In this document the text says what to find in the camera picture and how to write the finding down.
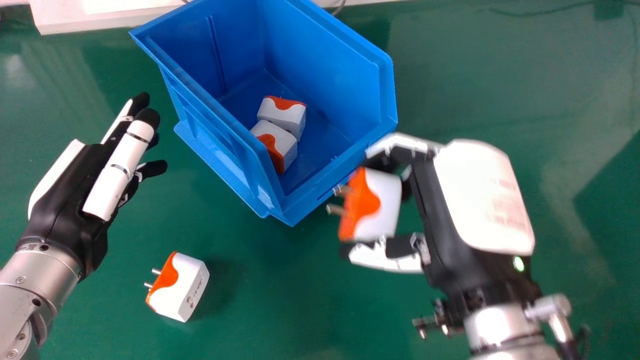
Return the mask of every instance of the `bin bottom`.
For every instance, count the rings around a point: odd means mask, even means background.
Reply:
[[[217,100],[250,130],[257,123],[260,103],[267,95],[307,103],[265,70]],[[352,144],[328,119],[307,105],[307,125],[298,143],[298,157],[287,172],[278,176],[284,194],[289,195]]]

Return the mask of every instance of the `robotic hand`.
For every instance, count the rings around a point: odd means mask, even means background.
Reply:
[[[406,169],[399,177],[397,168]],[[350,262],[391,272],[424,273],[446,299],[413,324],[424,339],[466,332],[472,360],[579,360],[562,294],[544,297],[531,278],[535,238],[509,158],[474,140],[447,145],[394,133],[366,150],[347,186],[340,253]],[[396,236],[401,199],[413,195],[424,233]],[[547,322],[557,351],[545,343]]]
[[[130,99],[100,143],[73,140],[31,194],[29,222],[0,271],[0,357],[39,358],[52,321],[107,252],[107,230],[164,160],[138,165],[157,144],[149,94]]]

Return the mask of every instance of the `blue storage box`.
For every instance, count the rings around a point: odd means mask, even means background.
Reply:
[[[160,67],[175,132],[260,217],[295,225],[396,128],[389,56],[309,0],[196,0],[131,35]],[[282,175],[250,133],[267,95],[307,104]]]

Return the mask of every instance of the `green indicator light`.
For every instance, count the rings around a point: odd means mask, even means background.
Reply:
[[[522,261],[520,256],[513,257],[513,267],[515,267],[519,272],[524,271],[524,261]]]

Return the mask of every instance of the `green table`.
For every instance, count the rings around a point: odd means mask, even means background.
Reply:
[[[429,0],[339,17],[394,59],[398,130],[478,138],[511,156],[538,240],[535,279],[569,296],[575,328],[591,326],[592,359],[637,359],[640,6]],[[0,263],[58,154],[73,138],[99,141],[141,90],[164,117],[146,158],[170,169],[122,210],[44,359],[467,357],[463,336],[416,336],[410,320],[438,296],[422,276],[338,258],[336,218],[318,209],[293,229],[257,218],[175,136],[161,75],[127,30],[40,37],[25,8],[0,23]],[[399,229],[420,229],[413,204]],[[211,271],[184,324],[144,303],[142,283],[174,250]]]

